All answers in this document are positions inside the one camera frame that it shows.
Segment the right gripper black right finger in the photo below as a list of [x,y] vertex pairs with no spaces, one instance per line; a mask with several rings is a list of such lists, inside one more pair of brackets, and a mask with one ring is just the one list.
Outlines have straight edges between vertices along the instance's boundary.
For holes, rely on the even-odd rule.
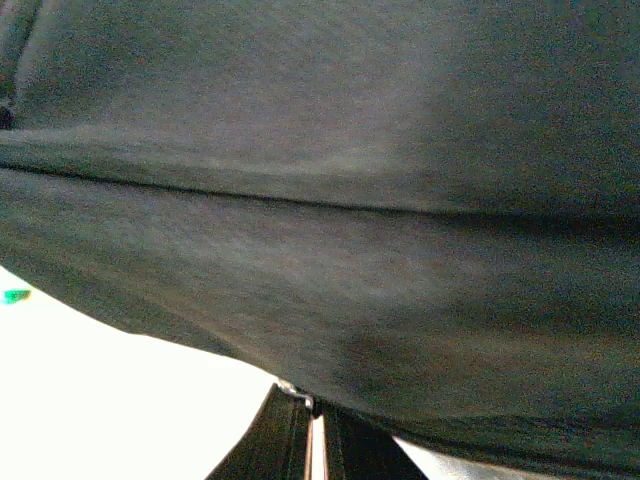
[[428,479],[390,434],[327,402],[322,418],[326,479]]

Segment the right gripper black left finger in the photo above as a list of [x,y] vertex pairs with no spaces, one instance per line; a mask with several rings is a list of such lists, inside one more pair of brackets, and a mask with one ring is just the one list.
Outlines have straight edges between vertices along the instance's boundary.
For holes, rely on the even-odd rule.
[[303,480],[311,477],[313,398],[274,383],[245,434],[207,480]]

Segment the black student bag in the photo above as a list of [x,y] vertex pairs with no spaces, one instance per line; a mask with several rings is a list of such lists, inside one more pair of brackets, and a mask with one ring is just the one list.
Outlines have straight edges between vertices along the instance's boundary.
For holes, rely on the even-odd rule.
[[1,262],[472,461],[639,475],[635,1],[5,1]]

